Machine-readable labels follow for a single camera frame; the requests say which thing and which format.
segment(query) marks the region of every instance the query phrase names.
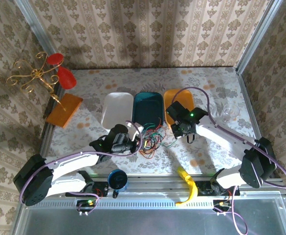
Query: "white plastic container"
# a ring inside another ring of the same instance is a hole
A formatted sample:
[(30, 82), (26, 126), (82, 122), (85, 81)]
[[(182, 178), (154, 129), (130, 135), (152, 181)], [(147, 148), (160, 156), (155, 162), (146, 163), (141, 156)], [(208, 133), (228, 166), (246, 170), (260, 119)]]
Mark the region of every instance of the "white plastic container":
[(113, 92), (105, 97), (101, 124), (110, 130), (116, 124), (125, 125), (132, 120), (133, 95), (126, 92)]

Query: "yellow toy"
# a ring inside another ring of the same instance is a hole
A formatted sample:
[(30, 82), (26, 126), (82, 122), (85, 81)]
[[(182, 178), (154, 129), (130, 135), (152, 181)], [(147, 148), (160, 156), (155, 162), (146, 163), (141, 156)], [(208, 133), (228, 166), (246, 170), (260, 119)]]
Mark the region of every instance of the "yellow toy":
[(193, 180), (193, 178), (186, 172), (186, 170), (179, 166), (177, 168), (177, 172), (179, 174), (179, 176), (188, 184), (188, 188), (190, 189), (190, 195), (188, 197), (188, 199), (185, 202), (177, 202), (176, 205), (180, 206), (180, 205), (185, 205), (189, 202), (191, 202), (193, 200), (193, 198), (197, 197), (198, 195), (198, 189), (197, 186)]

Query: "plastic tray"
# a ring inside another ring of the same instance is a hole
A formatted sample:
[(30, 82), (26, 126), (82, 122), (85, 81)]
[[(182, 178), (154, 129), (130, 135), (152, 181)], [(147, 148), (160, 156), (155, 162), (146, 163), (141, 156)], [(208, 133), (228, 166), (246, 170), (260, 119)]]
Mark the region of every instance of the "plastic tray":
[[(172, 90), (167, 90), (163, 96), (164, 99), (164, 109), (166, 110), (172, 103), (173, 97), (176, 95), (176, 93), (180, 89), (172, 89)], [(189, 111), (193, 110), (195, 108), (194, 106), (194, 100), (193, 100), (193, 95), (190, 91), (184, 90), (180, 92), (177, 97), (175, 98), (175, 101), (180, 102), (181, 105), (183, 105), (185, 108), (187, 108)], [(174, 124), (173, 119), (166, 113), (166, 123), (171, 128), (171, 125)]]
[(133, 95), (126, 92), (113, 92), (105, 97), (101, 124), (110, 130), (116, 124), (125, 124), (131, 120), (133, 111)]
[(134, 97), (132, 121), (141, 125), (163, 125), (163, 97), (157, 92), (140, 92)]

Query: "red heart-shaped object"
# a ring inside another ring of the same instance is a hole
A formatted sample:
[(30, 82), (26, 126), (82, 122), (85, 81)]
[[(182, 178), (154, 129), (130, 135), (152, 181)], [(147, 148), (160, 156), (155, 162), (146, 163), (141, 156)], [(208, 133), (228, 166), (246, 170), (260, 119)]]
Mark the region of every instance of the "red heart-shaped object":
[(62, 66), (59, 66), (57, 75), (59, 76), (59, 83), (62, 86), (62, 88), (69, 90), (75, 87), (76, 79), (70, 70)]
[(64, 59), (64, 56), (60, 53), (55, 53), (50, 55), (47, 58), (47, 63), (49, 63), (50, 65), (58, 65), (60, 64), (60, 62), (62, 62)]

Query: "orange plastic container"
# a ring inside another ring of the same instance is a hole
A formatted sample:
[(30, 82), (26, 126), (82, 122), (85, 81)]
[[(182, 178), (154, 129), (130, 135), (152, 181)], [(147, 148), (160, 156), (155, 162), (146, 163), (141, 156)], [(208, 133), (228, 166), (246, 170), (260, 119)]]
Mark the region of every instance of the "orange plastic container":
[[(176, 95), (176, 93), (179, 91), (180, 89), (172, 89), (172, 90), (167, 90), (163, 96), (163, 100), (164, 100), (164, 110), (166, 111), (166, 109), (171, 105), (172, 103), (172, 99), (173, 97)], [(187, 108), (189, 111), (193, 110), (195, 108), (194, 105), (194, 100), (193, 100), (193, 95), (190, 91), (188, 90), (184, 90), (182, 92), (180, 92), (177, 97), (175, 98), (175, 101), (180, 102), (181, 105), (183, 105), (185, 108)], [(166, 123), (168, 125), (168, 127), (171, 129), (171, 125), (174, 124), (174, 121), (172, 120), (172, 118), (167, 114), (167, 112), (165, 112), (166, 116)]]

